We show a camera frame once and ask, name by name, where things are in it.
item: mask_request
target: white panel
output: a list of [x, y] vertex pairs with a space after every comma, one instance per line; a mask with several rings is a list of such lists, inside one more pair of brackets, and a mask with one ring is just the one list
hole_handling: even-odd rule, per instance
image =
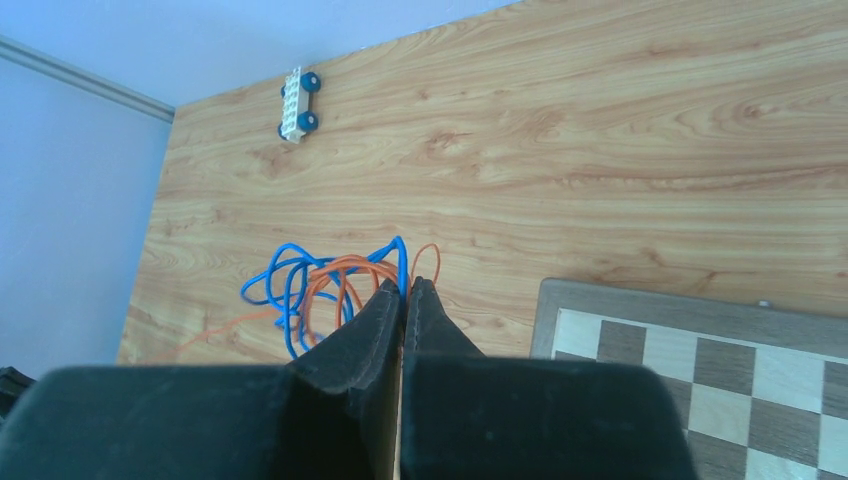
[[509, 3], [6, 1], [0, 32], [178, 106]]
[[0, 60], [0, 366], [112, 363], [170, 125]]

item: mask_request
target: tangled cable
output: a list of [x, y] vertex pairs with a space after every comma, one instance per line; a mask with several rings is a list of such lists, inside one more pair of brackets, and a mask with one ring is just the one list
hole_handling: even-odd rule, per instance
[[[427, 248], [433, 248], [436, 252], [436, 272], [433, 275], [435, 282], [441, 268], [441, 253], [436, 244], [429, 243], [418, 251], [413, 260], [412, 274], [415, 272], [415, 265], [418, 263], [419, 257]], [[280, 260], [280, 257], [288, 251], [293, 251], [298, 256]], [[397, 251], [397, 266], [385, 260], [393, 251]], [[362, 309], [362, 300], [356, 289], [348, 281], [349, 275], [370, 274], [375, 291], [380, 286], [381, 278], [391, 280], [398, 286], [402, 305], [405, 305], [411, 288], [410, 275], [406, 273], [408, 271], [407, 263], [406, 245], [399, 236], [392, 239], [385, 247], [365, 257], [344, 255], [341, 257], [316, 258], [301, 246], [287, 243], [277, 249], [264, 272], [245, 282], [240, 295], [244, 301], [252, 305], [270, 305], [280, 312], [280, 317], [274, 324], [283, 330], [286, 349], [294, 359], [298, 357], [298, 354], [292, 341], [293, 334], [297, 335], [298, 343], [304, 352], [308, 352], [312, 346], [315, 346], [322, 339], [312, 330], [309, 322], [314, 297], [322, 297], [336, 302], [336, 328], [353, 319], [355, 315], [354, 307], [356, 311]], [[286, 276], [283, 292], [275, 295], [273, 292], [274, 274], [286, 267], [290, 267], [290, 270]], [[295, 291], [293, 286], [298, 274], [300, 274], [299, 288]], [[339, 287], [337, 295], [323, 291], [331, 282]], [[257, 283], [264, 283], [265, 298], [262, 300], [256, 300], [247, 295], [247, 291]]]

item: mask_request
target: toy wheel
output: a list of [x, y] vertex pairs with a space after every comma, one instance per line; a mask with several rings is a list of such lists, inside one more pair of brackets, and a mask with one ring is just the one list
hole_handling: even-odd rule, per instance
[[321, 90], [321, 79], [315, 72], [306, 72], [300, 76], [300, 86], [309, 93]]
[[309, 110], [297, 116], [297, 126], [304, 132], [312, 132], [318, 129], [318, 117]]

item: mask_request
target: blue wall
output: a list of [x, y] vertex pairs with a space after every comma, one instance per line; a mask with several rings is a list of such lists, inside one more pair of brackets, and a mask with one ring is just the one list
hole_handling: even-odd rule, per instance
[[0, 366], [114, 362], [170, 128], [0, 59]]

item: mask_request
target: blue cable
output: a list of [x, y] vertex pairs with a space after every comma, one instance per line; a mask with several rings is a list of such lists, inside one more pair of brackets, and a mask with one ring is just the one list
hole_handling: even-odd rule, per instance
[[[296, 257], [289, 258], [286, 260], [280, 260], [280, 257], [288, 252], [293, 251], [297, 255]], [[398, 290], [400, 292], [401, 297], [401, 308], [406, 305], [406, 293], [409, 290], [409, 274], [408, 270], [408, 258], [406, 245], [403, 243], [403, 239], [400, 236], [396, 236], [389, 242], [388, 245], [382, 247], [366, 258], [369, 262], [377, 263], [385, 259], [390, 253], [393, 251], [398, 252]], [[271, 305], [276, 310], [280, 312], [280, 318], [274, 322], [274, 325], [280, 327], [283, 330], [283, 336], [286, 342], [286, 349], [289, 352], [289, 355], [293, 359], [297, 358], [297, 352], [294, 349], [294, 345], [292, 343], [292, 326], [291, 326], [291, 317], [301, 315], [301, 304], [303, 303], [303, 299], [306, 294], [306, 287], [309, 279], [309, 269], [310, 268], [323, 268], [326, 264], [335, 260], [335, 257], [322, 257], [315, 258], [305, 249], [303, 249], [300, 245], [294, 243], [286, 243], [281, 245], [280, 248], [274, 252], [274, 255], [271, 257], [271, 261], [268, 263], [268, 268], [248, 280], [244, 283], [239, 291], [239, 295], [241, 298], [251, 304], [251, 305]], [[288, 275], [286, 276], [285, 287], [283, 288], [282, 295], [274, 295], [273, 293], [273, 276], [279, 270], [282, 270], [286, 267], [291, 267]], [[355, 273], [357, 268], [351, 268], [345, 274], [349, 275]], [[295, 291], [293, 289], [293, 284], [295, 283], [295, 279], [297, 274], [300, 273], [300, 286]], [[330, 279], [336, 286], [341, 286], [341, 280], [339, 275], [336, 273], [329, 274]], [[247, 291], [257, 283], [265, 284], [265, 299], [263, 300], [255, 300], [248, 296]], [[326, 298], [333, 302], [336, 302], [338, 298], [334, 295], [331, 295], [326, 292], [318, 292], [315, 294], [318, 297]], [[344, 323], [347, 323], [353, 320], [353, 302], [351, 301], [350, 295], [345, 293], [344, 299], [342, 301], [342, 318]], [[301, 348], [305, 351], [309, 351], [309, 346], [306, 344], [305, 340], [306, 329], [303, 322], [299, 322], [297, 329], [298, 343]], [[316, 335], [319, 341], [323, 339], [320, 335]]]

